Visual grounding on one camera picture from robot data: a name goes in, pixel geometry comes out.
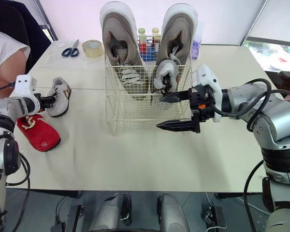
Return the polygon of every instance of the black cable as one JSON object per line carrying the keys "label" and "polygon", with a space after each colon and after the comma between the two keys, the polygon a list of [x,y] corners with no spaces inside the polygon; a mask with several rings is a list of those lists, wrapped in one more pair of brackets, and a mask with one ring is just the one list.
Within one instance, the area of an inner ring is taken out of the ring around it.
{"label": "black cable", "polygon": [[251,104],[249,104],[248,107],[246,107],[244,110],[241,110],[241,111],[238,111],[235,113],[223,112],[223,111],[217,109],[213,103],[211,103],[210,105],[213,107],[214,111],[219,115],[222,115],[225,117],[239,117],[239,116],[246,114],[249,110],[251,110],[260,101],[260,99],[265,96],[265,94],[266,94],[266,92],[260,94]]}
{"label": "black cable", "polygon": [[59,216],[59,212],[58,212],[58,206],[59,206],[60,202],[62,202],[65,198],[66,197],[61,198],[61,200],[56,205],[56,216],[55,216],[55,224],[56,225],[59,224],[59,223],[61,223],[60,216]]}
{"label": "black cable", "polygon": [[255,167],[254,169],[251,171],[251,173],[249,174],[247,180],[246,180],[246,183],[245,183],[245,187],[244,187],[244,193],[243,193],[243,200],[244,200],[244,204],[245,204],[245,209],[246,209],[246,212],[247,212],[247,215],[248,215],[248,219],[249,219],[249,223],[250,223],[250,227],[251,227],[251,230],[253,232],[257,232],[256,230],[256,227],[255,227],[255,224],[253,222],[253,219],[252,219],[252,215],[251,215],[251,212],[250,212],[250,209],[249,209],[249,205],[248,205],[248,202],[247,202],[247,191],[248,191],[248,186],[249,186],[249,183],[250,183],[250,180],[252,178],[252,176],[254,175],[254,173],[257,171],[258,168],[260,168],[260,166],[263,164],[263,160],[260,161]]}
{"label": "black cable", "polygon": [[[24,157],[21,153],[20,153],[20,156],[21,156],[21,159],[25,162],[25,164],[27,165],[27,167],[24,166],[24,169],[25,169],[25,172],[26,174],[28,173],[28,171],[30,170],[30,165],[29,165],[29,162],[28,160],[26,159],[26,157]],[[28,197],[29,197],[29,192],[30,192],[30,178],[28,177],[27,179],[27,183],[28,183],[28,187],[27,187],[27,193],[26,193],[26,196],[25,196],[25,199],[24,199],[24,202],[23,202],[23,207],[20,211],[20,214],[19,214],[19,217],[18,217],[18,220],[17,220],[17,223],[16,225],[14,226],[14,229],[12,230],[12,232],[16,232],[18,226],[20,225],[21,223],[21,220],[22,220],[22,217],[24,215],[24,212],[25,212],[25,208],[26,208],[26,205],[27,205],[27,201],[28,201]]]}
{"label": "black cable", "polygon": [[247,84],[254,83],[254,82],[257,82],[257,81],[264,82],[266,84],[266,86],[267,86],[267,90],[266,90],[266,95],[265,95],[265,98],[264,98],[262,104],[260,105],[260,107],[256,110],[256,112],[253,114],[253,116],[247,122],[246,128],[247,128],[247,130],[249,132],[253,131],[252,124],[256,120],[258,115],[262,112],[262,110],[265,108],[266,104],[268,103],[268,101],[270,99],[271,91],[272,91],[271,83],[269,81],[265,80],[265,79],[255,79],[255,80],[252,80],[252,81],[248,82]]}
{"label": "black cable", "polygon": [[290,95],[290,91],[284,90],[284,89],[274,89],[272,90],[272,93],[282,93],[282,94]]}
{"label": "black cable", "polygon": [[0,90],[5,89],[5,88],[7,88],[7,87],[14,87],[14,86],[15,86],[15,82],[11,82],[11,83],[8,83],[8,84],[5,85],[5,86],[0,87]]}
{"label": "black cable", "polygon": [[[25,164],[24,164],[24,162],[23,162],[23,159],[21,159],[21,164],[22,164],[22,166],[23,166],[23,168],[25,169]],[[28,164],[26,164],[27,165],[27,167],[29,167],[28,169],[27,169],[27,172],[26,172],[26,176],[25,176],[25,178],[22,180],[22,181],[20,181],[20,182],[17,182],[17,183],[8,183],[8,182],[6,182],[6,186],[17,186],[17,185],[21,185],[21,184],[23,184],[23,183],[25,183],[25,181],[26,180],[28,180],[28,178],[29,178],[29,175],[30,175],[30,166],[28,166]]]}
{"label": "black cable", "polygon": [[262,94],[260,94],[260,95],[259,95],[259,96],[258,96],[258,97],[257,97],[257,98],[256,98],[256,99],[255,99],[251,104],[249,104],[249,106],[246,107],[244,110],[241,110],[241,111],[238,111],[238,112],[235,112],[235,113],[223,112],[223,111],[217,109],[217,108],[215,107],[215,105],[212,103],[211,106],[213,107],[214,111],[215,111],[217,114],[222,115],[222,116],[225,116],[225,117],[239,117],[239,116],[241,116],[241,115],[246,114],[249,110],[251,110],[251,109],[252,109],[252,108],[253,108],[253,107],[254,107],[254,106],[259,102],[259,100],[260,100],[262,97],[266,96],[265,99],[264,99],[264,101],[266,101],[266,102],[263,101],[263,103],[262,103],[261,106],[259,107],[259,109],[261,108],[260,111],[262,111],[262,109],[263,109],[264,106],[266,105],[268,99],[270,98],[270,95],[271,95],[271,92],[270,92],[270,91],[272,90],[272,87],[271,87],[271,83],[270,83],[268,80],[266,80],[266,79],[262,79],[262,78],[258,78],[258,79],[255,79],[255,80],[249,81],[249,82],[245,83],[245,85],[246,85],[246,84],[252,84],[252,83],[255,83],[255,82],[263,82],[263,83],[265,83],[266,86],[267,86],[267,91],[264,92],[264,93],[262,93]]}

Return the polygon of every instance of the shoelace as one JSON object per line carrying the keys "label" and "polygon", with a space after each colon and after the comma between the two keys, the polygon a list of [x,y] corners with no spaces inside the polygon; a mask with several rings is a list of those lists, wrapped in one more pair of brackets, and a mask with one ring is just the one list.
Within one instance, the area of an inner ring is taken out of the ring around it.
{"label": "shoelace", "polygon": [[29,126],[25,126],[25,125],[21,125],[23,128],[25,128],[25,130],[31,129],[32,127],[34,127],[35,125],[35,120],[31,121],[33,119],[33,117],[31,116],[26,116],[26,120],[27,123],[29,124]]}
{"label": "shoelace", "polygon": [[124,86],[132,85],[143,85],[144,82],[141,80],[140,74],[136,72],[133,68],[121,68],[121,82]]}
{"label": "shoelace", "polygon": [[57,95],[58,95],[58,87],[55,88],[55,92],[53,93],[52,96],[55,97],[55,96],[57,96]]}
{"label": "shoelace", "polygon": [[179,59],[175,56],[175,53],[177,52],[178,48],[179,48],[178,45],[175,46],[175,47],[173,47],[173,49],[172,49],[172,53],[170,53],[169,56],[170,56],[171,60],[173,60],[173,61],[174,61],[175,63],[177,63],[178,65],[180,65],[180,61],[179,61]]}

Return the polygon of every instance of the white shirt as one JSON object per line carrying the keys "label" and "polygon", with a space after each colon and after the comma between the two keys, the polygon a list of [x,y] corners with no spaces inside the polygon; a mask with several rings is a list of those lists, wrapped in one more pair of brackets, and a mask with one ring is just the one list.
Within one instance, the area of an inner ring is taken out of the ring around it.
{"label": "white shirt", "polygon": [[30,47],[0,32],[0,65],[20,49],[23,50],[27,60]]}

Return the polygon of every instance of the shoe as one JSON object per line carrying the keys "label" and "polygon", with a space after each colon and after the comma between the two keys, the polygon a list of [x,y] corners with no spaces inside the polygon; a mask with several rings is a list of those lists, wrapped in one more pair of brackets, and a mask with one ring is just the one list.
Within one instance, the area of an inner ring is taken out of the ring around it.
{"label": "shoe", "polygon": [[186,64],[197,24],[198,14],[192,6],[178,3],[168,9],[162,24],[162,38],[156,60],[158,68],[152,73],[154,80],[151,92],[177,91],[183,67],[176,70],[175,66]]}
{"label": "shoe", "polygon": [[19,118],[17,126],[33,148],[38,151],[49,151],[61,141],[58,132],[43,120],[42,115]]}
{"label": "shoe", "polygon": [[[112,1],[102,6],[100,24],[104,50],[117,77],[129,94],[148,93],[149,77],[144,69],[137,44],[133,13],[122,2]],[[145,96],[133,96],[143,100]]]}
{"label": "shoe", "polygon": [[46,109],[51,117],[61,116],[68,111],[71,89],[65,80],[61,77],[54,78],[53,86],[47,95],[56,99],[53,106]]}

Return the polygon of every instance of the blue scissors handle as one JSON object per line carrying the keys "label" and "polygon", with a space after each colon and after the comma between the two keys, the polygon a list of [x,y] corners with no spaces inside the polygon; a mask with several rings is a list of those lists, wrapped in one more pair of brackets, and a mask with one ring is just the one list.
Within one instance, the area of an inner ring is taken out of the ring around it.
{"label": "blue scissors handle", "polygon": [[68,57],[68,56],[76,57],[78,56],[78,54],[79,54],[78,49],[77,48],[72,49],[71,47],[64,49],[63,52],[61,53],[63,57]]}
{"label": "blue scissors handle", "polygon": [[77,48],[73,48],[70,51],[70,56],[71,57],[76,57],[76,56],[78,56],[78,53],[79,53],[78,49]]}

